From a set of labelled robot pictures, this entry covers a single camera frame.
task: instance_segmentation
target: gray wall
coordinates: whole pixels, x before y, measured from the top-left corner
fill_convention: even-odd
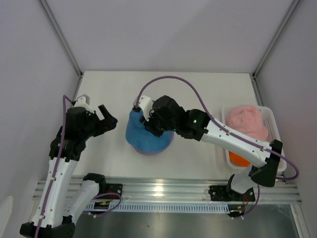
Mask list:
[[[252,72],[292,0],[48,0],[82,70]]]
[[[265,104],[274,112],[285,154],[300,169],[296,184],[317,234],[316,9],[317,1],[303,1],[261,71],[259,87]]]
[[[0,1],[0,32],[0,203],[14,198],[3,237],[15,238],[77,79],[36,0]]]

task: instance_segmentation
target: plastic basket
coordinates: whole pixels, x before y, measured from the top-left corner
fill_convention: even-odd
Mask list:
[[[221,109],[222,123],[225,124],[226,119],[229,116],[229,114],[232,111],[232,109],[234,109],[236,107],[239,107],[239,106],[223,107]],[[277,140],[280,141],[281,139],[279,137],[277,125],[276,125],[275,118],[274,118],[272,110],[270,108],[267,108],[267,107],[261,107],[261,106],[254,106],[254,107],[259,110],[260,114],[263,117],[264,125],[268,129],[267,141],[271,142],[274,139],[277,139]],[[228,163],[228,165],[230,167],[232,167],[233,169],[241,169],[241,170],[245,168],[245,167],[238,166],[238,165],[236,165],[236,164],[234,164],[233,162],[230,161],[229,151],[228,150],[225,150],[225,154],[226,154],[227,163]],[[279,162],[279,166],[278,166],[278,170],[277,171],[279,173],[283,172],[284,170],[286,170],[286,166],[287,166],[286,161],[281,159],[280,162]]]

